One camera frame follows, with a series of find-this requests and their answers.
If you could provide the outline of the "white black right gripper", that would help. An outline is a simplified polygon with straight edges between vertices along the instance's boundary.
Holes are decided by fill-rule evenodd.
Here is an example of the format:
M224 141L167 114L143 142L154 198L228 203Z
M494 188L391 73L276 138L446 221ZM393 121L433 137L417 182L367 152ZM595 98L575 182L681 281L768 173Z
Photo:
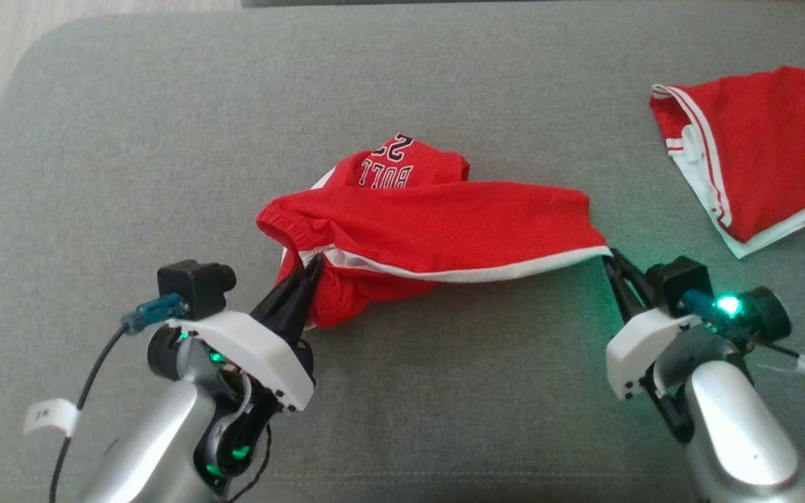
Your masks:
M672 317L655 308L653 289L645 274L617 249L602 263L623 326L606 347L607 380L620 401L640 395L639 380L683 331L702 322L696 314Z

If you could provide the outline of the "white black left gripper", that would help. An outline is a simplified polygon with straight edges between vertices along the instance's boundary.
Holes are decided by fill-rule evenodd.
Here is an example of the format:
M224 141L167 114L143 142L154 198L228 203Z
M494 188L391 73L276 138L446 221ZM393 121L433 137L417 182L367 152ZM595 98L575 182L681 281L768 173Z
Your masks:
M315 385L291 350L299 344L309 324L310 310L323 269L323 255L299 266L282 279L250 312L223 311L200 321L169 319L201 341L213 362L229 364L256 380L288 411L302 411L309 404ZM278 327L274 334L266 327Z

